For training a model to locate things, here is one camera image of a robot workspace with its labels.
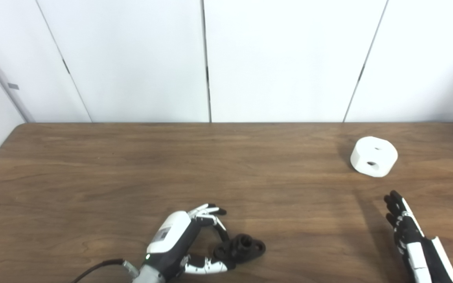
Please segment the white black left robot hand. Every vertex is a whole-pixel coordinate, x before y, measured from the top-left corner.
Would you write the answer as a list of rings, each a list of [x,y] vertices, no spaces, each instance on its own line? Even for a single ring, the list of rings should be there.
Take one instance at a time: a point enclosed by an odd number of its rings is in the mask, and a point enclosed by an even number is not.
[[[135,283],[168,283],[182,274],[218,274],[237,267],[222,261],[189,252],[203,227],[213,227],[223,241],[229,240],[219,215],[226,211],[215,204],[203,204],[190,211],[175,211],[165,219],[148,248]]]

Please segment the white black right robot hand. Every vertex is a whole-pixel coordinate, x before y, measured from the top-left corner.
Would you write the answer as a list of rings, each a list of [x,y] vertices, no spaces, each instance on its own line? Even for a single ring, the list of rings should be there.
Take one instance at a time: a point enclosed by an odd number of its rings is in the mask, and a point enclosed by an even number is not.
[[[383,201],[392,226],[395,246],[412,283],[453,283],[453,266],[439,237],[423,233],[412,209],[399,192],[392,190]]]

